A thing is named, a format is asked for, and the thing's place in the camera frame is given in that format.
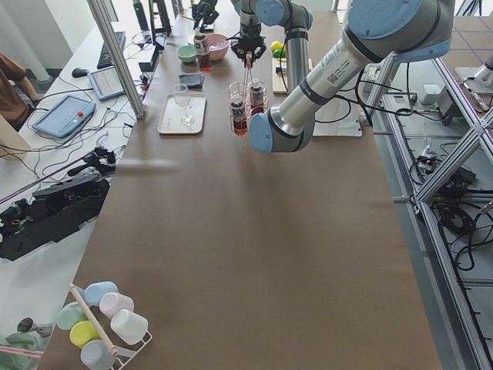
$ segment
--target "bottle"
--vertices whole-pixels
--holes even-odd
[[[245,103],[243,98],[236,94],[230,101],[231,114],[233,115],[233,132],[238,136],[243,136],[248,131],[247,115],[245,113]]]
[[[209,40],[200,31],[199,28],[195,29],[195,36],[193,36],[193,44],[197,51],[197,58],[199,60],[199,68],[203,73],[209,73],[213,69],[213,64],[210,61],[209,54]]]
[[[253,79],[250,84],[250,104],[252,116],[263,113],[263,87],[258,79]]]

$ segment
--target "keyboard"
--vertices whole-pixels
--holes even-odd
[[[115,37],[120,45],[121,50],[123,50],[126,41],[125,32],[124,31],[115,32]],[[99,55],[97,69],[110,67],[112,65],[113,65],[113,61],[111,60],[111,55],[109,54],[108,46],[106,46],[106,44],[103,44],[101,48],[101,54]]]

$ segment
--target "tablet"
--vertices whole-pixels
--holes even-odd
[[[118,78],[115,66],[100,69],[87,74],[98,99],[102,102],[123,95],[122,83]]]
[[[32,125],[34,130],[63,138],[84,125],[96,110],[96,103],[67,95]]]

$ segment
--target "yellow ball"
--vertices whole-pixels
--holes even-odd
[[[281,41],[274,41],[272,44],[270,44],[270,51],[275,52],[278,49],[283,48],[283,43]]]

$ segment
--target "glass cup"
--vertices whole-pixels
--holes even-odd
[[[179,83],[173,87],[173,98],[175,99],[175,103],[185,109],[185,116],[182,117],[181,122],[184,126],[192,126],[195,122],[193,116],[188,114],[188,105],[190,104],[190,100],[192,96],[190,95],[190,91],[188,87],[184,83]]]
[[[109,353],[105,344],[96,339],[87,342],[80,352],[80,359],[91,370],[108,370],[115,363],[116,355]]]
[[[99,310],[107,317],[112,318],[116,312],[127,309],[133,311],[133,299],[114,291],[105,294],[99,302]]]

